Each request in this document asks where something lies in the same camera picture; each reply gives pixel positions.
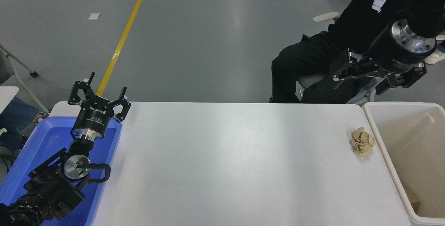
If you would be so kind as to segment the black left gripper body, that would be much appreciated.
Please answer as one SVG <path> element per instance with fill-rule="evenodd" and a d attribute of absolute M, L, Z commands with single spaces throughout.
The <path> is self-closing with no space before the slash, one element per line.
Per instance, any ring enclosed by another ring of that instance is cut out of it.
<path fill-rule="evenodd" d="M 82 101 L 80 112 L 72 128 L 73 133 L 79 135 L 83 131 L 92 130 L 97 138 L 103 138 L 110 119 L 114 115 L 110 103 L 111 101 L 101 96 L 94 100 Z"/>

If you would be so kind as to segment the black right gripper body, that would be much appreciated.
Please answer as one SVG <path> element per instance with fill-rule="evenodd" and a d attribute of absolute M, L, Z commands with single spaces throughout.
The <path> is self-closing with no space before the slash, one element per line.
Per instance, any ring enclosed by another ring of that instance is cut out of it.
<path fill-rule="evenodd" d="M 364 53 L 392 73 L 406 73 L 427 57 L 427 38 L 416 34 L 407 20 L 389 23 Z"/>

